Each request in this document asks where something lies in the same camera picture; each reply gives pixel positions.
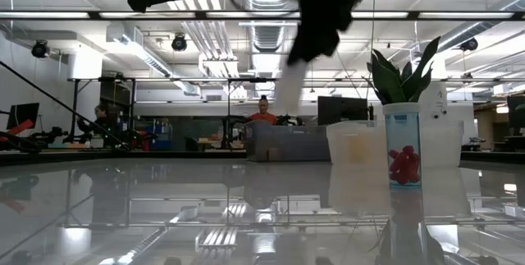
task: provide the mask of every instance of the snake plant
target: snake plant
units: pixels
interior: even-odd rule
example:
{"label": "snake plant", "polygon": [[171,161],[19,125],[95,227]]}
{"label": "snake plant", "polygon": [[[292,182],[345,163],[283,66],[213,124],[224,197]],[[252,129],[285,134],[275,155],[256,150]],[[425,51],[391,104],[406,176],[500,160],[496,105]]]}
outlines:
{"label": "snake plant", "polygon": [[437,53],[441,37],[432,40],[421,56],[418,67],[413,72],[410,62],[399,71],[379,51],[373,50],[372,63],[368,63],[368,70],[372,73],[372,81],[364,78],[374,89],[383,105],[402,102],[417,102],[422,91],[431,82],[432,63],[428,72],[423,75],[427,63]]}

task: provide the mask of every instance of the person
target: person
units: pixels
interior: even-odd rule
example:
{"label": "person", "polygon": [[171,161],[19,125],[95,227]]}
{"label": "person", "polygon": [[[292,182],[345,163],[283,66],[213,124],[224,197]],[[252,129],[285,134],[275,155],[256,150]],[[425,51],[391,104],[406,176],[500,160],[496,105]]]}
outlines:
{"label": "person", "polygon": [[[109,109],[106,105],[100,104],[95,107],[95,116],[97,119],[94,123],[101,126],[102,128],[108,130],[110,133],[114,134],[117,128],[116,121],[114,121],[109,113]],[[100,134],[104,136],[104,145],[109,145],[110,142],[106,137],[106,133],[100,130],[96,125],[92,123],[86,123],[81,117],[76,118],[76,125],[84,133],[94,132],[95,134]]]}
{"label": "person", "polygon": [[275,126],[277,124],[277,117],[268,112],[268,99],[265,95],[261,96],[258,106],[259,113],[255,113],[249,118],[252,121],[268,121],[272,126]]}

